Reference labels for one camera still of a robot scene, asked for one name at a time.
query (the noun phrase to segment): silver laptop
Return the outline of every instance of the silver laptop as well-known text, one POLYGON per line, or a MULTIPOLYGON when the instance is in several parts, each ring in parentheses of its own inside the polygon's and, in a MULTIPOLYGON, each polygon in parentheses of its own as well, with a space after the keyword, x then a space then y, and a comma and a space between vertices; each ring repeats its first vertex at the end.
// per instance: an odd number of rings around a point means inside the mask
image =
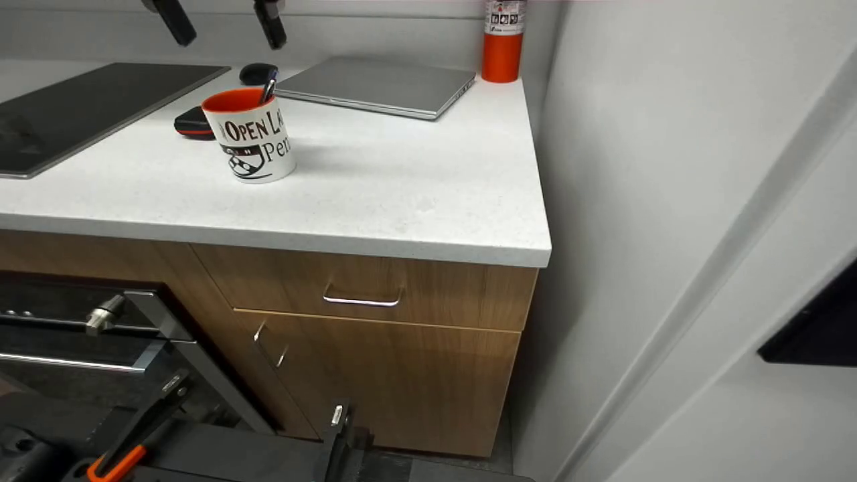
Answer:
POLYGON ((471 83, 474 71, 466 70, 335 57, 282 79, 276 93, 352 109, 440 120, 471 83))

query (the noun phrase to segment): wooden cabinet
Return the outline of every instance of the wooden cabinet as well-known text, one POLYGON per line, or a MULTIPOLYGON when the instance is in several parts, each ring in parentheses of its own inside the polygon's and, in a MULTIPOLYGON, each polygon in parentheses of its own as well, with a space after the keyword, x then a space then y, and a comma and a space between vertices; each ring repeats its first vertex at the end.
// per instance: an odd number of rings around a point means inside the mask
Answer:
POLYGON ((0 270, 166 284, 293 436, 490 456, 534 267, 0 232, 0 270))

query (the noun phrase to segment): countertop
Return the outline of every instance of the countertop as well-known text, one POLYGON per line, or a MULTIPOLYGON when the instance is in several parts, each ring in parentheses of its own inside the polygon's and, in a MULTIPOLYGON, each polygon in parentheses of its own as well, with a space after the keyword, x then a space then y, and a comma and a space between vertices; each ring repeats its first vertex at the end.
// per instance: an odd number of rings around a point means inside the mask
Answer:
MULTIPOLYGON (((0 59, 0 101, 95 70, 0 59)), ((280 98, 297 169, 245 185, 172 120, 181 97, 35 179, 0 179, 0 228, 543 267, 551 240, 522 83, 478 83, 436 120, 280 98)))

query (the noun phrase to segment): fire extinguisher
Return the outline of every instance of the fire extinguisher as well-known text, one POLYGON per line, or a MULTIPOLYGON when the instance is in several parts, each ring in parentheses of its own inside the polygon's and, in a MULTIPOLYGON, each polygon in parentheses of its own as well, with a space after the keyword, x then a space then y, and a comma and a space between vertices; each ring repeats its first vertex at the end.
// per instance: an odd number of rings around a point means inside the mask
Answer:
POLYGON ((519 51, 525 42, 525 0, 487 0, 482 77, 511 83, 519 75, 519 51))

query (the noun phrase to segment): cabinet drawer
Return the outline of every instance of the cabinet drawer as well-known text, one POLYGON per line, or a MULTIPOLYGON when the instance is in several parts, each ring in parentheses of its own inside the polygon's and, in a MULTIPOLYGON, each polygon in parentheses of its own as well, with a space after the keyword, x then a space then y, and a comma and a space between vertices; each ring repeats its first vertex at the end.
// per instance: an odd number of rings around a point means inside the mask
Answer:
POLYGON ((219 294, 245 311, 482 329, 525 326, 535 270, 195 247, 219 294))
POLYGON ((337 402, 380 446, 490 456, 519 334, 237 314, 320 428, 337 402))

